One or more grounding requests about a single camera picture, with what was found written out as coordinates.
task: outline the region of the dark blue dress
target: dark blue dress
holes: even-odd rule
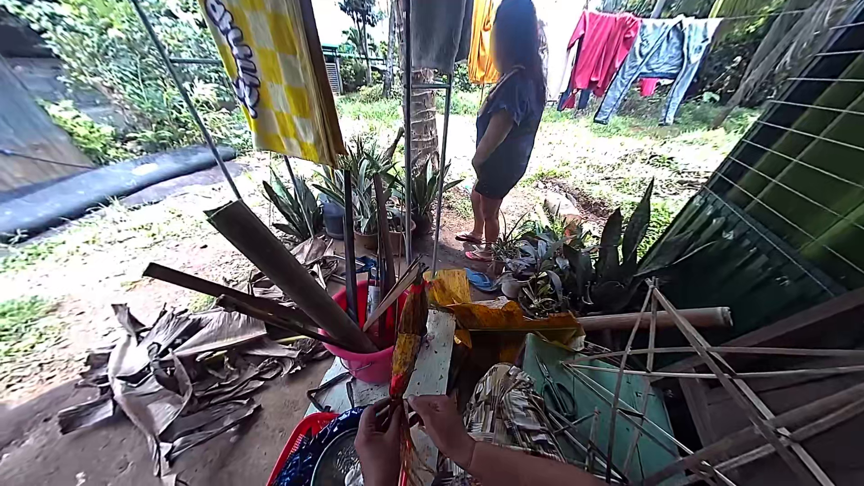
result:
[[[492,115],[505,110],[514,126],[504,141],[480,165],[474,189],[492,199],[504,199],[525,175],[534,149],[534,137],[543,116],[541,90],[524,71],[519,70],[494,88],[483,111],[477,116],[477,144],[486,133]]]

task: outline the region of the sandal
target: sandal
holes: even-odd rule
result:
[[[465,256],[469,260],[473,260],[473,261],[484,261],[484,262],[492,261],[492,255],[486,256],[485,254],[482,254],[482,252],[473,252],[473,251],[469,250],[469,251],[465,252]]]
[[[483,239],[479,236],[474,236],[470,231],[463,231],[462,233],[456,234],[456,241],[467,241],[468,243],[479,245],[483,242]]]

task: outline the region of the scissors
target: scissors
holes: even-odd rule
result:
[[[552,396],[553,408],[564,417],[574,419],[576,415],[576,400],[573,398],[573,394],[564,385],[552,380],[549,369],[540,361],[540,358],[534,356],[534,359],[537,360],[540,373],[543,374],[543,380],[545,381],[542,388],[543,398],[546,398],[546,390],[548,388]]]

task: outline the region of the blue jeans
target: blue jeans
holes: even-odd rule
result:
[[[661,125],[672,125],[687,88],[696,76],[699,62],[720,25],[718,18],[643,19],[636,44],[606,92],[594,122],[607,124],[638,78],[675,80],[666,98]]]

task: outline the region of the pink bucket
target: pink bucket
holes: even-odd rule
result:
[[[357,313],[359,314],[357,318],[360,326],[363,326],[363,323],[366,322],[366,293],[368,291],[368,285],[369,283],[366,281],[360,281],[357,283]],[[405,298],[407,296],[408,291],[405,291],[405,293],[399,296],[397,315],[402,311],[402,306],[405,304]],[[339,307],[345,309],[347,307],[345,289],[337,292],[333,296],[333,300],[339,305]],[[391,323],[392,320],[393,312],[389,312],[387,322]],[[346,368],[348,368],[348,371],[351,372],[351,375],[358,380],[375,384],[387,383],[390,381],[393,361],[393,346],[369,354],[352,353],[351,351],[345,351],[342,348],[337,348],[326,343],[324,344],[324,348],[333,353],[337,358],[340,358],[342,363]]]

